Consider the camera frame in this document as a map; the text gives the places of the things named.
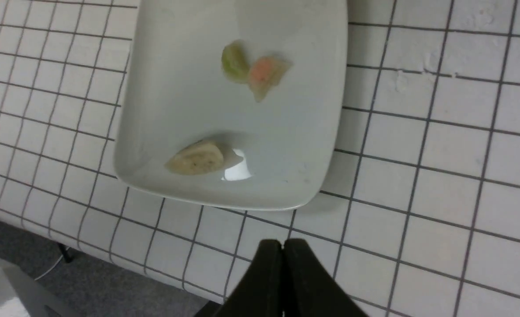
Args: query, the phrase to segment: white cable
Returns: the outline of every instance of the white cable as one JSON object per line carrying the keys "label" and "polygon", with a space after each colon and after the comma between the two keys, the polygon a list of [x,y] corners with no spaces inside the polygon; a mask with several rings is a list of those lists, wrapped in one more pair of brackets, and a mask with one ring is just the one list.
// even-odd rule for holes
{"label": "white cable", "polygon": [[52,271],[57,265],[58,263],[60,263],[60,261],[62,261],[62,259],[64,258],[64,255],[61,255],[58,260],[49,268],[47,269],[46,272],[42,273],[41,275],[39,275],[36,279],[34,279],[34,281],[38,281],[40,279],[42,279],[45,275],[47,275],[48,273],[50,273],[50,271]]}

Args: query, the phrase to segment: table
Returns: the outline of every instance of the table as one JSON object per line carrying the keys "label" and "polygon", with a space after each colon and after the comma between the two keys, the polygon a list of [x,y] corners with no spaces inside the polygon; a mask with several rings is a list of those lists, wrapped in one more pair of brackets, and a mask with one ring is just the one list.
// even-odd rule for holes
{"label": "table", "polygon": [[520,0],[349,0],[327,179],[272,213],[113,175],[138,5],[0,0],[1,221],[218,302],[300,237],[371,317],[520,316]]}

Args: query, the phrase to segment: grid pattern tablecloth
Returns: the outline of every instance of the grid pattern tablecloth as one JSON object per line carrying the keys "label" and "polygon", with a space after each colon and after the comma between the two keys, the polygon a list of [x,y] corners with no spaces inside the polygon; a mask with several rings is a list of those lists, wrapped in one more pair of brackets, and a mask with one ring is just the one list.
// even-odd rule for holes
{"label": "grid pattern tablecloth", "polygon": [[137,0],[0,0],[0,220],[222,302],[301,237],[372,317],[520,317],[520,0],[351,0],[321,193],[278,213],[127,188]]}

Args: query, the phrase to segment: banana slice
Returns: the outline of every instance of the banana slice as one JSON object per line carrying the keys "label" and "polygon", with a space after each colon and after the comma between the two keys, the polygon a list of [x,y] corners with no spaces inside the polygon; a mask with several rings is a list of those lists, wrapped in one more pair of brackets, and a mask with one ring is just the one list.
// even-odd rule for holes
{"label": "banana slice", "polygon": [[179,151],[166,168],[180,175],[202,175],[223,168],[224,157],[213,141],[199,141]]}

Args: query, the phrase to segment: orange food piece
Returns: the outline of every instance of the orange food piece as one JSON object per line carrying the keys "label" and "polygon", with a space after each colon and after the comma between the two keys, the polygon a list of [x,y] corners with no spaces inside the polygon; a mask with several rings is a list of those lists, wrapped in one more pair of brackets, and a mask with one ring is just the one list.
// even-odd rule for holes
{"label": "orange food piece", "polygon": [[256,102],[261,102],[274,86],[278,86],[290,63],[273,56],[259,58],[248,72],[248,87]]}

